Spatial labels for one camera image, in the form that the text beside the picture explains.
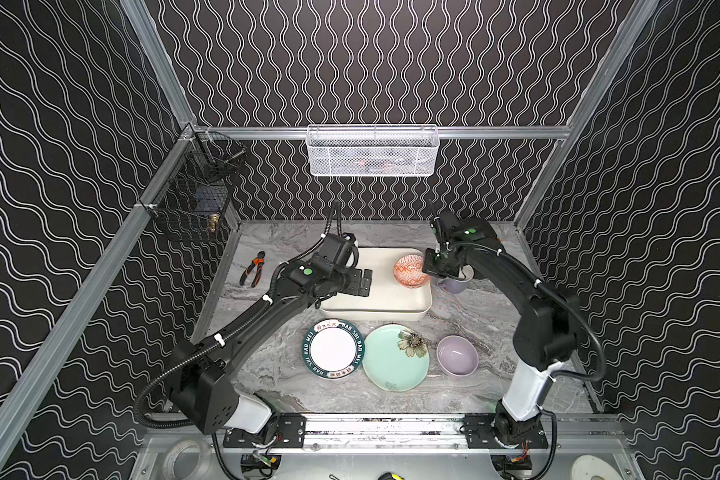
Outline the cream plastic bin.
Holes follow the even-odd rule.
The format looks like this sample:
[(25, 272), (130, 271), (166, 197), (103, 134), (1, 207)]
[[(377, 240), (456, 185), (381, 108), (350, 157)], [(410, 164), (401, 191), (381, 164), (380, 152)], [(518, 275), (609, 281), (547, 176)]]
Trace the cream plastic bin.
[(429, 281), (418, 288), (408, 288), (394, 277), (394, 265), (407, 256), (423, 256), (413, 248), (360, 247), (357, 267), (369, 269), (368, 297), (338, 294), (324, 301), (319, 309), (326, 318), (357, 321), (407, 322), (423, 319), (433, 302)]

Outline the mint green flower plate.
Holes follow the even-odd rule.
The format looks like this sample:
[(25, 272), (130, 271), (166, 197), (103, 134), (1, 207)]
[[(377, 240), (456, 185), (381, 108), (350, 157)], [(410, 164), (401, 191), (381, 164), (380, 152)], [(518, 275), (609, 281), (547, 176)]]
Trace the mint green flower plate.
[(383, 325), (365, 337), (364, 373), (384, 391), (414, 389), (426, 378), (429, 366), (429, 342), (408, 327)]

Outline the white plate green rim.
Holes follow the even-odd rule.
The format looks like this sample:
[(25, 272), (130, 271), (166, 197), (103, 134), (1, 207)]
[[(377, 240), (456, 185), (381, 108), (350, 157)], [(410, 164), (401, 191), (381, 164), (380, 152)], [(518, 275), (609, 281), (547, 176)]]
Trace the white plate green rim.
[(359, 329), (339, 319), (314, 324), (305, 334), (301, 358), (314, 375), (341, 379), (359, 369), (364, 359), (365, 342)]

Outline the lavender bowl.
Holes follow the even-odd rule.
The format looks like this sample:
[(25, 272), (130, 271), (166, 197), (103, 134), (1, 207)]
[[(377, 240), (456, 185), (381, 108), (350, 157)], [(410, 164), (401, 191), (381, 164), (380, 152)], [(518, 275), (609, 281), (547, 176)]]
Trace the lavender bowl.
[(449, 335), (439, 341), (436, 358), (445, 373), (454, 377), (472, 375), (479, 366), (479, 354), (475, 346), (458, 335)]

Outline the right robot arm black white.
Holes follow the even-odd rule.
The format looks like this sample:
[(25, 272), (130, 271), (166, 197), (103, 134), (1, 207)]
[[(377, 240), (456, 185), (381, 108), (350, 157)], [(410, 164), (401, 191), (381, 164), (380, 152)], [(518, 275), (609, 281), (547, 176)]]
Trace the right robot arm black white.
[(578, 296), (556, 289), (509, 254), (488, 222), (443, 212), (430, 226), (437, 247), (426, 250), (424, 273), (455, 280), (469, 266), (520, 315), (512, 338), (518, 363), (495, 407), (492, 430), (503, 446), (523, 444), (540, 431), (542, 404), (557, 378), (598, 382), (605, 377), (602, 343), (581, 313)]

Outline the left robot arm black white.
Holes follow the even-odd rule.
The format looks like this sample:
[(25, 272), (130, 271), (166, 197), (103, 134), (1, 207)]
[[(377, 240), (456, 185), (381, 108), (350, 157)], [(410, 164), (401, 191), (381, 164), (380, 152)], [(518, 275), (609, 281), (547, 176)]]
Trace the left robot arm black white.
[[(278, 265), (266, 293), (236, 319), (197, 344), (176, 345), (168, 368), (137, 395), (135, 420), (150, 429), (194, 426), (204, 435), (221, 429), (259, 433), (273, 409), (238, 391), (239, 371), (271, 335), (304, 310), (337, 294), (367, 297), (371, 273), (359, 269), (358, 261), (353, 234), (324, 233), (311, 257)], [(165, 387), (182, 419), (156, 420), (147, 414), (147, 397), (159, 386)]]

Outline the red patterned bowl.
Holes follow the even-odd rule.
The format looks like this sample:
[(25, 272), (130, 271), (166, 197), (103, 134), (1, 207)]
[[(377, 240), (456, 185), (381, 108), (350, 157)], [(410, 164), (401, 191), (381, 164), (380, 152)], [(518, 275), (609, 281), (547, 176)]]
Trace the red patterned bowl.
[(430, 276), (423, 271), (424, 257), (420, 254), (409, 254), (401, 257), (393, 267), (395, 280), (403, 287), (416, 289), (430, 281)]

